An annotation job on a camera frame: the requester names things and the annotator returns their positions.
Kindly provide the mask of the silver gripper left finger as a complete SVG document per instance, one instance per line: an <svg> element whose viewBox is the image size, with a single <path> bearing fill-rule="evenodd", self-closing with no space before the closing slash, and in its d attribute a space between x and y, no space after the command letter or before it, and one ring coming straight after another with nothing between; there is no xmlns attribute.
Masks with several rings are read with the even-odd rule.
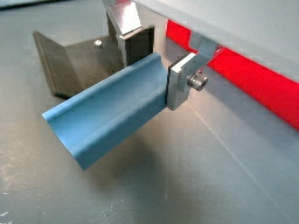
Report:
<svg viewBox="0 0 299 224"><path fill-rule="evenodd" d="M136 3L132 0L101 0L108 21L110 33L116 39L127 39L142 31Z"/></svg>

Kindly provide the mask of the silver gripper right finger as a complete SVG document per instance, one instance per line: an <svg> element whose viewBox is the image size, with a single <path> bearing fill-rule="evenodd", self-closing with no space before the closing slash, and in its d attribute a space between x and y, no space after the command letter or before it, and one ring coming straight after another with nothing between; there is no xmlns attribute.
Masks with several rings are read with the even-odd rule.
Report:
<svg viewBox="0 0 299 224"><path fill-rule="evenodd" d="M218 43L194 32L190 44L198 52L190 52L168 67L166 104L170 110L176 110L187 101L192 88L202 91L208 82L207 76L202 73L202 68L214 58Z"/></svg>

